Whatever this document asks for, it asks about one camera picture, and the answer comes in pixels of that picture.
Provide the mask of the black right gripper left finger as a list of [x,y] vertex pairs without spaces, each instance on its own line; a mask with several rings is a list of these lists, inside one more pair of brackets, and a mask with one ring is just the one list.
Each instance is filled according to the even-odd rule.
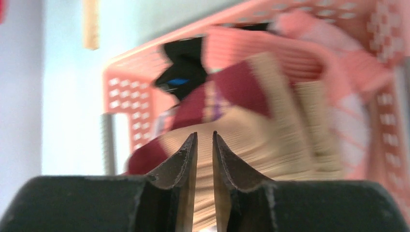
[[198,137],[147,174],[146,231],[190,232],[193,227]]

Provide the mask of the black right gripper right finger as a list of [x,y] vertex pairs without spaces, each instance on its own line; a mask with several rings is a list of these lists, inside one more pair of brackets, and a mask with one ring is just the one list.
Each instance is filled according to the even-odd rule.
[[213,133],[213,177],[217,230],[219,232],[272,232],[264,176]]

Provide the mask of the maroon purple striped sock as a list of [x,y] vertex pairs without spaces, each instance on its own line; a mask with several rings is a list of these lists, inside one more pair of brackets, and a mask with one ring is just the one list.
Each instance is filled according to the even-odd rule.
[[271,117],[264,86],[246,61],[215,74],[207,73],[205,82],[173,107],[176,112],[170,129],[218,120],[231,106],[240,106]]
[[241,159],[262,174],[278,180],[326,180],[342,177],[338,157],[315,158],[303,131],[278,128],[263,115],[233,106],[219,119],[203,123],[202,110],[179,106],[175,129],[137,149],[128,161],[128,173],[146,174],[177,152],[196,132],[198,158],[193,231],[216,225],[212,135],[214,131]]

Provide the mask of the black blue white sock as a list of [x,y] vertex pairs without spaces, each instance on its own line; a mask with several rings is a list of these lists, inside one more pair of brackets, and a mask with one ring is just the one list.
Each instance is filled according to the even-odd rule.
[[203,84],[207,73],[201,63],[202,40],[203,37],[197,37],[163,44],[172,64],[153,85],[181,101]]

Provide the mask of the pink green patterned sock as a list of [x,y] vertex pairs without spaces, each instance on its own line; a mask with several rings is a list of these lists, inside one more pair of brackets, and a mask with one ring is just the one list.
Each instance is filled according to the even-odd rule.
[[393,79],[358,41],[302,10],[280,14],[269,31],[211,27],[202,58],[208,69],[223,69],[261,52],[274,54],[295,82],[322,80],[332,104],[342,99],[366,103]]

